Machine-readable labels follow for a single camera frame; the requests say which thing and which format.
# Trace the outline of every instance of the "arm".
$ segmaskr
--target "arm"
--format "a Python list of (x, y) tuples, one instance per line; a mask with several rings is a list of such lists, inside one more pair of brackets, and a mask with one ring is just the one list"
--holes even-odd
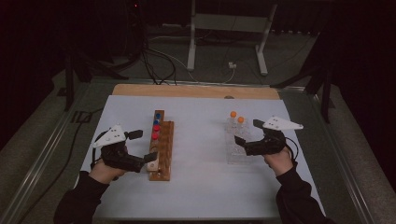
[(334, 223), (323, 216), (318, 202), (311, 197), (311, 185), (300, 178), (296, 171), (297, 162), (291, 161), (286, 148), (273, 155), (264, 155), (264, 160), (282, 185), (276, 203), (283, 223)]
[(66, 192), (58, 204), (54, 223), (92, 223), (96, 207), (109, 183), (125, 171), (106, 166), (99, 161), (92, 171), (81, 171), (76, 187)]

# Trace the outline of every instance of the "white tabletop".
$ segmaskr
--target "white tabletop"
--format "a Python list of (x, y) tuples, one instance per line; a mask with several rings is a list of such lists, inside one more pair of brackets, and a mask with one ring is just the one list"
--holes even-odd
[[(149, 181), (142, 172), (127, 173), (102, 197), (95, 217), (139, 220), (265, 219), (278, 217), (276, 193), (280, 187), (273, 171), (256, 156), (249, 165), (232, 165), (226, 160), (224, 125), (232, 110), (239, 116), (266, 121), (276, 115), (290, 119), (282, 100), (236, 100), (188, 97), (108, 97), (92, 141), (120, 124), (125, 132), (143, 130), (143, 137), (127, 140), (129, 154), (149, 153), (152, 117), (164, 110), (164, 120), (175, 123), (172, 174), (169, 182)], [(250, 127), (254, 140), (262, 130)], [(298, 144), (295, 131), (284, 134)], [(81, 170), (90, 171), (92, 147)], [(300, 148), (297, 171), (317, 189)]]

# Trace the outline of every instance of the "hand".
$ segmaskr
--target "hand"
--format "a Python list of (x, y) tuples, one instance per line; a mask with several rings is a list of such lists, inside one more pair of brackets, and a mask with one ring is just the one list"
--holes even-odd
[(114, 178), (122, 176), (127, 171), (105, 165), (103, 160), (99, 160), (92, 168), (89, 176), (102, 184), (109, 184)]
[(283, 175), (293, 168), (290, 152), (286, 147), (276, 154), (263, 156), (265, 163), (274, 170), (276, 176)]

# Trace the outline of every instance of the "black sleeve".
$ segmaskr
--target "black sleeve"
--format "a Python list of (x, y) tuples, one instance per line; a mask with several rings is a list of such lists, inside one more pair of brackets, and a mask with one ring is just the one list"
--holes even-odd
[(88, 172), (81, 171), (76, 187), (67, 191), (59, 202), (53, 222), (92, 223), (92, 216), (108, 186), (88, 176)]
[(334, 224), (326, 218), (318, 202), (311, 197), (311, 185), (303, 181), (294, 167), (276, 179), (282, 185), (276, 195), (276, 203), (284, 224)]

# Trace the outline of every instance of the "white plastic part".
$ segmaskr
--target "white plastic part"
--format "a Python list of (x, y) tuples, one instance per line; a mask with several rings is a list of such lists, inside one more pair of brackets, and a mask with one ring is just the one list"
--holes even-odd
[(119, 124), (114, 125), (110, 130), (107, 131), (101, 138), (99, 138), (94, 144), (94, 147), (104, 147), (114, 143), (125, 141), (126, 137), (124, 131)]
[(302, 129), (304, 126), (302, 124), (294, 123), (285, 119), (278, 118), (276, 116), (268, 119), (262, 127), (277, 131), (282, 130), (297, 130)]

